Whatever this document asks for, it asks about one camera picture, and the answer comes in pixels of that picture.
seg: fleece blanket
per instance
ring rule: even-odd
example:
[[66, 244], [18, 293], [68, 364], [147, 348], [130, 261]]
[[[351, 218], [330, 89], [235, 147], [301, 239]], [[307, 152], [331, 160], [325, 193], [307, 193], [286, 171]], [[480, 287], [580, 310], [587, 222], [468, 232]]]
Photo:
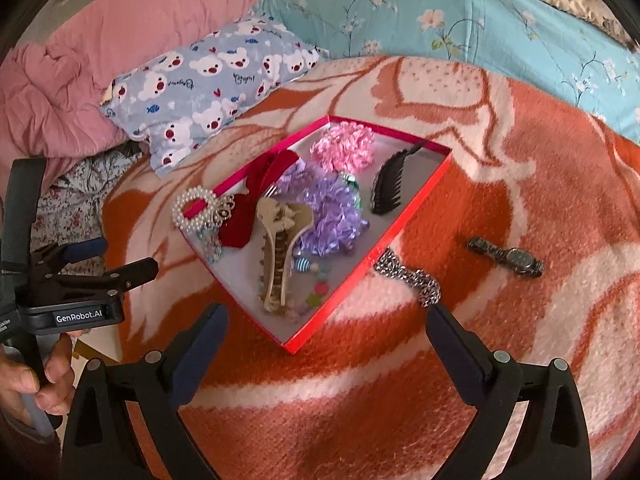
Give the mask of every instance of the fleece blanket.
[[98, 109], [105, 89], [163, 52], [240, 18], [256, 0], [95, 0], [46, 44], [0, 66], [0, 199], [16, 158], [49, 159], [43, 190], [85, 157], [127, 140]]
[[[181, 411], [222, 478], [432, 477], [474, 411], [456, 395], [424, 335], [424, 311], [403, 283], [371, 271], [291, 356], [231, 303], [171, 224], [178, 193], [215, 186], [325, 114], [452, 148], [450, 169], [392, 246], [405, 264], [440, 281], [444, 303], [490, 349], [521, 362], [568, 361], [593, 477], [604, 479], [640, 429], [640, 148], [598, 119], [481, 68], [415, 57], [322, 64], [167, 178], [145, 161], [129, 170], [104, 207], [107, 263], [153, 256], [160, 273], [128, 296], [124, 359], [164, 348], [207, 303], [229, 304], [226, 341]], [[465, 243], [475, 235], [527, 248], [546, 262], [544, 276], [521, 278], [470, 253]], [[521, 420], [518, 411], [491, 478]]]

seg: blue pillow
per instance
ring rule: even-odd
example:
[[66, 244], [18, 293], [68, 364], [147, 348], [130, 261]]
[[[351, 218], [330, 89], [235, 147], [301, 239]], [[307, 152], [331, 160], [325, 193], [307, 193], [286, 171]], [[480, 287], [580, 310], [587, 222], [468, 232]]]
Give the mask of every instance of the blue pillow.
[[640, 140], [640, 56], [539, 0], [260, 0], [332, 58], [465, 61], [528, 82]]
[[150, 145], [165, 176], [194, 150], [321, 59], [270, 16], [249, 16], [119, 76], [103, 113]]

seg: pink comforter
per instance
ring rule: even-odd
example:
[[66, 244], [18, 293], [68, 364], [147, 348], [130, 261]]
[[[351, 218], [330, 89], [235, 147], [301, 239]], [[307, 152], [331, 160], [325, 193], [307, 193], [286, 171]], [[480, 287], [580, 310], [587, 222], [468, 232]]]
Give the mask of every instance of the pink comforter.
[[96, 0], [0, 66], [0, 198], [13, 161], [49, 159], [43, 189], [126, 135], [98, 110], [122, 73], [240, 18], [256, 0]]

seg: orange blanket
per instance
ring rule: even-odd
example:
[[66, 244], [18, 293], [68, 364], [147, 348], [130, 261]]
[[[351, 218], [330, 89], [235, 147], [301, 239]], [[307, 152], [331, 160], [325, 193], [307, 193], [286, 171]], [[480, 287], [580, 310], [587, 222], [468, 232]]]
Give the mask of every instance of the orange blanket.
[[[172, 227], [174, 197], [213, 187], [325, 114], [452, 147], [450, 170], [393, 247], [439, 279], [444, 303], [490, 349], [570, 363], [594, 478], [604, 478], [640, 429], [640, 148], [576, 108], [473, 66], [328, 62], [167, 178], [147, 161], [132, 168], [104, 207], [108, 264], [153, 256], [161, 270], [129, 294], [124, 358], [164, 348], [207, 303], [230, 301]], [[470, 253], [473, 235], [527, 248], [546, 262], [545, 275], [520, 278]], [[225, 480], [429, 479], [473, 410], [458, 399], [423, 322], [404, 284], [372, 272], [290, 356], [231, 305], [226, 342], [182, 417]]]

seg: purple scrunchie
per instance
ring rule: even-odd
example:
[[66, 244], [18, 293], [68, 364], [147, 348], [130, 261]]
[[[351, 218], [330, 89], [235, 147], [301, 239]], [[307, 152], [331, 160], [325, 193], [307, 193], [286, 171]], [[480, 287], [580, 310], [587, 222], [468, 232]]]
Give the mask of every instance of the purple scrunchie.
[[328, 173], [315, 163], [300, 158], [276, 185], [285, 200], [307, 204], [314, 211], [314, 226], [296, 245], [305, 253], [350, 252], [353, 241], [369, 227], [362, 209], [356, 207], [358, 191], [339, 174]]

